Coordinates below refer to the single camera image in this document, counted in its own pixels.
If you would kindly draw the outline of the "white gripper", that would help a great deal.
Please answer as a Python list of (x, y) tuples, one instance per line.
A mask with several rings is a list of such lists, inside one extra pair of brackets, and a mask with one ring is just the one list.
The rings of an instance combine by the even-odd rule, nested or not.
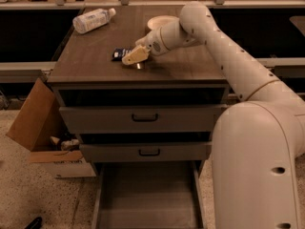
[(160, 29), (150, 31), (147, 35), (138, 39), (135, 45), (136, 47), (122, 58), (124, 65), (145, 61), (149, 54), (162, 55), (169, 51), (162, 40)]

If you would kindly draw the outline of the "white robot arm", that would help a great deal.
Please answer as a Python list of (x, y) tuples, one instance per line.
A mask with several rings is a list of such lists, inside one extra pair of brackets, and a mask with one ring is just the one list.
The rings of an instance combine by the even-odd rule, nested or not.
[(236, 44), (199, 2), (137, 40), (126, 65), (192, 41), (205, 45), (238, 96), (212, 138), (216, 229), (301, 229), (295, 159), (305, 152), (305, 101)]

